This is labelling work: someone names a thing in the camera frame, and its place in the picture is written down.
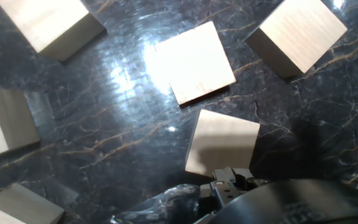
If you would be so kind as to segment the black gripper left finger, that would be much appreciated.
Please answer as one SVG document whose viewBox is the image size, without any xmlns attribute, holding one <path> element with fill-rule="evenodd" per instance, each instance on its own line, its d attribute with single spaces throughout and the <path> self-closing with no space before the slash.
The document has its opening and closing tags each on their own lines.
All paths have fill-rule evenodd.
<svg viewBox="0 0 358 224">
<path fill-rule="evenodd" d="M 211 196 L 214 197 L 221 208 L 239 196 L 239 191 L 234 186 L 236 176 L 234 171 L 226 167 L 213 172 L 214 181 L 210 183 Z"/>
</svg>

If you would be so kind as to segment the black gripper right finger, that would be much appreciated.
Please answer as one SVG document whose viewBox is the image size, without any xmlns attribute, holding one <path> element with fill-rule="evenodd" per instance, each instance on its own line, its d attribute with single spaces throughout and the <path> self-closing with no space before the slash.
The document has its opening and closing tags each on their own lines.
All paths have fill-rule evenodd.
<svg viewBox="0 0 358 224">
<path fill-rule="evenodd" d="M 233 169 L 235 175 L 234 185 L 239 189 L 252 189 L 255 187 L 255 179 L 249 169 Z"/>
</svg>

